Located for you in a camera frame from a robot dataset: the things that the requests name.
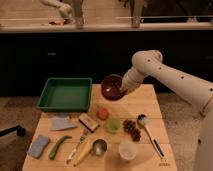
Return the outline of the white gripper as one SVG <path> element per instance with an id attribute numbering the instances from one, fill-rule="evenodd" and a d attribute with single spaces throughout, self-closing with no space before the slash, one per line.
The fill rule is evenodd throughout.
<path id="1" fill-rule="evenodd" d="M 135 68 L 130 68 L 122 78 L 121 90 L 127 95 L 137 89 L 144 81 L 144 74 Z"/>

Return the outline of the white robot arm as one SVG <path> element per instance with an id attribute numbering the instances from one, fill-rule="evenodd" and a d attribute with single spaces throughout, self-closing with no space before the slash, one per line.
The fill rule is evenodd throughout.
<path id="1" fill-rule="evenodd" d="M 213 171 L 213 83 L 162 63 L 158 50 L 138 51 L 132 67 L 122 79 L 122 90 L 130 93 L 152 76 L 204 114 L 197 145 L 194 171 Z"/>

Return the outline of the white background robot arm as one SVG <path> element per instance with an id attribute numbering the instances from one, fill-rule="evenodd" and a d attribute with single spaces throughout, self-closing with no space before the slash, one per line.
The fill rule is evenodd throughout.
<path id="1" fill-rule="evenodd" d="M 39 0 L 43 5 L 58 10 L 65 24 L 72 22 L 73 3 L 72 0 Z"/>

